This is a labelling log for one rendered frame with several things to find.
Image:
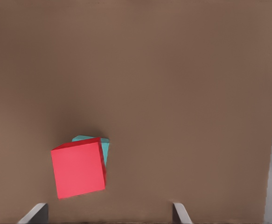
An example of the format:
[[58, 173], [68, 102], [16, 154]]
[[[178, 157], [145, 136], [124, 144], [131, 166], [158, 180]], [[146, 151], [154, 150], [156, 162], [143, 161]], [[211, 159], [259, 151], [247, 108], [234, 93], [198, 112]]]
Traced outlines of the blue wooden cube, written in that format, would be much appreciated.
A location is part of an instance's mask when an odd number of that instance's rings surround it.
[[[92, 136], [86, 136], [86, 135], [78, 135], [72, 139], [72, 142], [74, 141], [80, 141], [80, 140], [89, 140], [93, 139], [95, 137]], [[110, 140], [107, 138], [102, 138], [101, 139], [101, 145], [102, 145], [102, 150], [103, 150], [103, 156], [104, 156], [104, 163], [105, 165], [107, 164], [107, 157], [108, 157], [108, 151], [109, 151], [109, 145], [110, 145]]]

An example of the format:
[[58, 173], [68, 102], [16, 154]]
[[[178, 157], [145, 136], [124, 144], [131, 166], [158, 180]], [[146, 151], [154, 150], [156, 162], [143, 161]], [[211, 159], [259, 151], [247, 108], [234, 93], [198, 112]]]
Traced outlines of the red wooden cube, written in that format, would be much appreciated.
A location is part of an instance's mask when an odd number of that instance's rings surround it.
[[105, 189], [106, 168], [100, 137], [64, 143], [50, 153], [58, 199]]

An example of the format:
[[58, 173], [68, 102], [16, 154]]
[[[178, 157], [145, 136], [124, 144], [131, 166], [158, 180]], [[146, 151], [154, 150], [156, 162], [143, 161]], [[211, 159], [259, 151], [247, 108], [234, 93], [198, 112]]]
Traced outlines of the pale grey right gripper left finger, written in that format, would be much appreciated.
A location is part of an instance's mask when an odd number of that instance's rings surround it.
[[49, 224], [49, 205], [38, 203], [17, 224]]

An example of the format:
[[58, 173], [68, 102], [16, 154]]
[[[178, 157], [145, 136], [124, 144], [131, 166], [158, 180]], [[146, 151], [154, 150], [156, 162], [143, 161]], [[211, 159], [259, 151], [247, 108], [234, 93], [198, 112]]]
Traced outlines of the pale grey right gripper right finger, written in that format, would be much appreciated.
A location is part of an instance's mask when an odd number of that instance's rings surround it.
[[193, 224], [189, 214], [182, 203], [173, 203], [172, 206], [173, 224]]

